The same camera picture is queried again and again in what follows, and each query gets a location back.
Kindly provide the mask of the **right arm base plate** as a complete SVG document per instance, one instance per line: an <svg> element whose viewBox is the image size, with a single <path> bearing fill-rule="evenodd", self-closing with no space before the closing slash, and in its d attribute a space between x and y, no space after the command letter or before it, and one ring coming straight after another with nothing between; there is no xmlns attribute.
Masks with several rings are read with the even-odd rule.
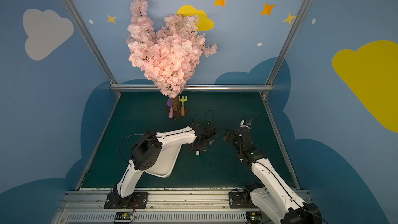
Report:
<svg viewBox="0 0 398 224"><path fill-rule="evenodd" d="M232 190L228 193L228 197L229 197L229 206L232 209L257 208L255 205L253 205L250 199L246 198L243 192Z"/></svg>

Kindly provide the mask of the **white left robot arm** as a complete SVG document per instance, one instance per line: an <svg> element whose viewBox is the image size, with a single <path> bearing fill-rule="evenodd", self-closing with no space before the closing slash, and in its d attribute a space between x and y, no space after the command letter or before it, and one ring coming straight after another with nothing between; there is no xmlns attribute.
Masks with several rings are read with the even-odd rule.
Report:
<svg viewBox="0 0 398 224"><path fill-rule="evenodd" d="M127 168L120 181L107 195L106 209L121 209L137 200L133 195L136 185L144 173L160 178L172 174L182 145L189 145L194 151L206 150L216 134L215 128L208 123L205 126L191 124L183 129L169 132L146 134L136 142L131 150Z"/></svg>

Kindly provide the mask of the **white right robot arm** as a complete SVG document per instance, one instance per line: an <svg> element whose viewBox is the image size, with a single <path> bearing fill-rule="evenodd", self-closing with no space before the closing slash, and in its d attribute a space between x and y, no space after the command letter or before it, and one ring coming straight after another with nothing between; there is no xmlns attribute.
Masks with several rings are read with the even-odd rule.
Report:
<svg viewBox="0 0 398 224"><path fill-rule="evenodd" d="M263 187L248 188L250 200L275 224L321 224L319 208L307 203L276 172L252 142L250 127L226 130L224 140L237 149L240 161L249 165Z"/></svg>

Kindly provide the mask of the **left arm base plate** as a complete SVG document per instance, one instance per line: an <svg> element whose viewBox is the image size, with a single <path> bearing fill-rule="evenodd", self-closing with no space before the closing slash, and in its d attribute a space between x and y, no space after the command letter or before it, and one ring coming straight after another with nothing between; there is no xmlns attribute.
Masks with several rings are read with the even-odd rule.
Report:
<svg viewBox="0 0 398 224"><path fill-rule="evenodd" d="M135 192L132 195L121 198L116 191L107 195L104 209L145 209L149 193Z"/></svg>

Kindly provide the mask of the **white oval storage tray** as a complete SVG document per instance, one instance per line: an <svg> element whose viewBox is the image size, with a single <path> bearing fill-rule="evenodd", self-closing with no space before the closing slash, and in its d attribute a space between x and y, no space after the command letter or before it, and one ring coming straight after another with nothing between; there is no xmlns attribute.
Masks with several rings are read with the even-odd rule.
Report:
<svg viewBox="0 0 398 224"><path fill-rule="evenodd" d="M150 169L146 170L147 174L160 177L160 178L167 178L169 177L175 166L177 161L179 152L181 149L181 145L162 148L154 166Z"/></svg>

